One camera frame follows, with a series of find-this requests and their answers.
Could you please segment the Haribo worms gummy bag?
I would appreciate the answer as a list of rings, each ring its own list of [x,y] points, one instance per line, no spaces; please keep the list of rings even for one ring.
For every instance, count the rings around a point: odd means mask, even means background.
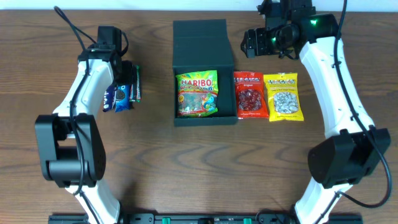
[[[177,116],[207,117],[218,111],[218,73],[216,70],[190,72],[177,79]]]

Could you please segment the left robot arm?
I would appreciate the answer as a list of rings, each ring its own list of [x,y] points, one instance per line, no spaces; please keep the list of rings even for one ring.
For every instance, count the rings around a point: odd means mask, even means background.
[[[42,175],[79,201],[83,215],[51,215],[49,223],[127,223],[121,203],[103,179],[106,153],[96,115],[109,86],[133,82],[133,66],[123,60],[126,34],[100,26],[97,41],[78,56],[78,73],[52,114],[35,121]]]

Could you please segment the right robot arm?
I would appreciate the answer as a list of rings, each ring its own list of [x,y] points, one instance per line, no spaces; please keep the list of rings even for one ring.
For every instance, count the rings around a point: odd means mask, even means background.
[[[320,104],[325,140],[308,153],[311,180],[287,213],[259,212],[260,223],[361,223],[359,215],[332,215],[341,197],[369,176],[391,143],[364,109],[345,61],[341,28],[333,14],[317,14],[311,1],[264,1],[257,7],[263,28],[244,34],[249,58],[277,55],[299,60]]]

